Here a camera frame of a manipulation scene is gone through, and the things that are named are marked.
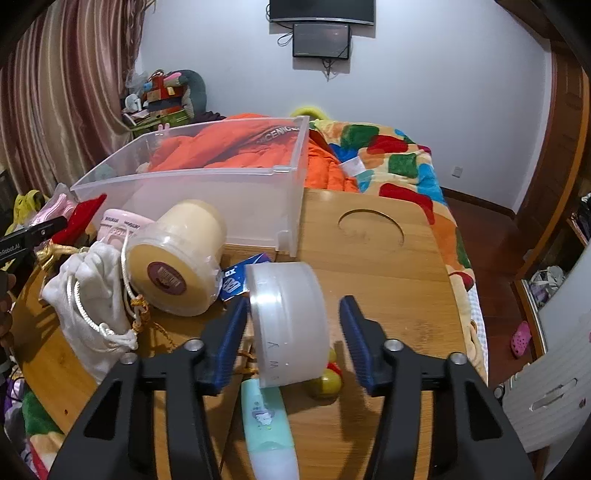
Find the left hand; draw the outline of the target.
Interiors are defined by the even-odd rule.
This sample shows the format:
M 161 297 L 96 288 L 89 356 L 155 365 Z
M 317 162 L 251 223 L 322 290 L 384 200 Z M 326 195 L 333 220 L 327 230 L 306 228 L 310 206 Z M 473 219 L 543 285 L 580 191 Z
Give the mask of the left hand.
M 13 326 L 11 314 L 13 298 L 10 291 L 15 283 L 16 277 L 13 274 L 1 271 L 0 338 L 1 346 L 4 348 L 10 348 L 14 343 L 14 336 L 11 332 Z

